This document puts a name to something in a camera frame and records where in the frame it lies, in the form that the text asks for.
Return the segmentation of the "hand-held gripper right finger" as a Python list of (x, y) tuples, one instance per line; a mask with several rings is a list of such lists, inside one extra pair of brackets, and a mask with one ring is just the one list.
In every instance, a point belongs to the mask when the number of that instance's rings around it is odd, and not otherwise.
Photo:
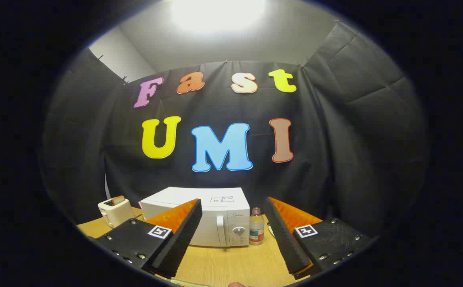
[(342, 265), (372, 241), (339, 218), (322, 220), (272, 197), (266, 198), (264, 213), (295, 279)]

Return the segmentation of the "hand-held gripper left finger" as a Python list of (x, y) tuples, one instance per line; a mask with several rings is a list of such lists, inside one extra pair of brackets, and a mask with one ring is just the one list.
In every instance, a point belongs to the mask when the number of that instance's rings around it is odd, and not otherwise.
[(201, 199), (193, 199), (150, 219), (127, 219), (95, 238), (105, 253), (142, 271), (171, 278), (202, 218)]

